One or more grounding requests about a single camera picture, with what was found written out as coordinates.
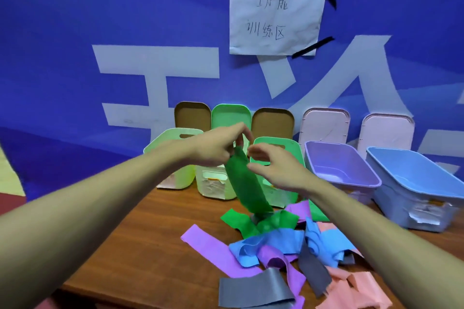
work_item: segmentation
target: brown lid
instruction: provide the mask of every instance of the brown lid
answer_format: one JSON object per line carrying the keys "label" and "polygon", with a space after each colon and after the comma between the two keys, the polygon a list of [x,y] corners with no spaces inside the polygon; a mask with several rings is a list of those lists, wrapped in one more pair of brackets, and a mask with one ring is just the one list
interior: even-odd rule
{"label": "brown lid", "polygon": [[180,102],[174,109],[176,127],[211,130],[211,110],[205,103]]}
{"label": "brown lid", "polygon": [[293,138],[295,119],[286,109],[261,108],[256,110],[252,120],[252,132],[258,137]]}

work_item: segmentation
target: hand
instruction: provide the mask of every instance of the hand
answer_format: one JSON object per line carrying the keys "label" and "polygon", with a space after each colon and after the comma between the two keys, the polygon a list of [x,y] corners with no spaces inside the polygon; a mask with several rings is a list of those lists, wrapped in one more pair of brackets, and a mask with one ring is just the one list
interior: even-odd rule
{"label": "hand", "polygon": [[243,122],[182,140],[188,151],[188,163],[201,166],[225,164],[233,154],[234,142],[243,147],[242,134],[253,143],[252,132]]}
{"label": "hand", "polygon": [[321,180],[301,165],[291,153],[275,145],[253,144],[248,147],[248,155],[255,160],[270,162],[268,166],[251,162],[248,168],[278,189],[302,193],[321,183]]}

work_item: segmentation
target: wooden table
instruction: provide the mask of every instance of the wooden table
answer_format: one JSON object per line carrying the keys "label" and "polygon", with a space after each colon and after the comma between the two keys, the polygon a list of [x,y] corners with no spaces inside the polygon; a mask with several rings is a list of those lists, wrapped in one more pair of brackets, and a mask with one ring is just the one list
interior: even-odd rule
{"label": "wooden table", "polygon": [[[242,239],[220,220],[231,208],[247,212],[237,199],[201,196],[195,183],[179,191],[153,190],[62,289],[128,308],[216,309],[219,278],[225,275],[182,242],[181,236],[197,224],[226,244]],[[445,233],[414,232],[464,260],[464,214]],[[348,270],[369,267],[352,265]],[[403,308],[380,277],[374,276],[393,308]],[[301,295],[308,309],[325,299],[316,299],[308,283]]]}

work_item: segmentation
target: green fabric strip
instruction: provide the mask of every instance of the green fabric strip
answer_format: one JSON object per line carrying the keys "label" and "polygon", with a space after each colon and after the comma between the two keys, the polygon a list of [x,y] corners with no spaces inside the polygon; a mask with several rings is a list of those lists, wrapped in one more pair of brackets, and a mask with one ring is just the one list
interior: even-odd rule
{"label": "green fabric strip", "polygon": [[246,239],[277,228],[291,228],[293,230],[297,226],[298,215],[292,214],[286,210],[279,210],[272,214],[272,216],[255,225],[248,215],[241,214],[231,209],[221,216],[221,220],[230,227],[239,230],[243,238]]}
{"label": "green fabric strip", "polygon": [[325,214],[322,212],[321,209],[319,209],[319,207],[316,204],[314,204],[312,201],[309,201],[309,202],[310,202],[311,218],[313,219],[314,222],[330,221],[328,217],[325,216]]}
{"label": "green fabric strip", "polygon": [[247,168],[248,158],[241,147],[234,148],[234,155],[225,164],[225,171],[240,203],[255,214],[272,212],[256,175]]}

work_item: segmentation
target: yellow surface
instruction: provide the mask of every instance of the yellow surface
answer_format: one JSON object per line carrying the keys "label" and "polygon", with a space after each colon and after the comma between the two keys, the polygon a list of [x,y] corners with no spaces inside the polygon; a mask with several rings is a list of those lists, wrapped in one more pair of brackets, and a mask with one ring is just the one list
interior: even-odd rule
{"label": "yellow surface", "polygon": [[9,195],[20,195],[24,194],[23,187],[21,186],[20,179],[16,172],[11,167],[7,157],[3,153],[0,147],[0,193],[6,193]]}

